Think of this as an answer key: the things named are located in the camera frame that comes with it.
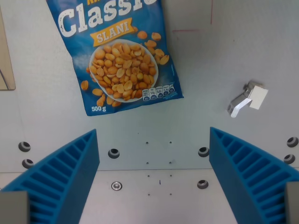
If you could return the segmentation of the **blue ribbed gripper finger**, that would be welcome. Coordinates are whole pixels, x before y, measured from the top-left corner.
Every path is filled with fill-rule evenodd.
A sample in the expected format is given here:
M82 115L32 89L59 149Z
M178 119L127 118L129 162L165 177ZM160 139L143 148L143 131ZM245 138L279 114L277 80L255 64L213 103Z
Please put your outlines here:
M2 192L28 193L31 224L78 224L99 164L93 129L46 156Z
M239 224L285 224L285 186L299 172L275 156L210 128L209 161Z

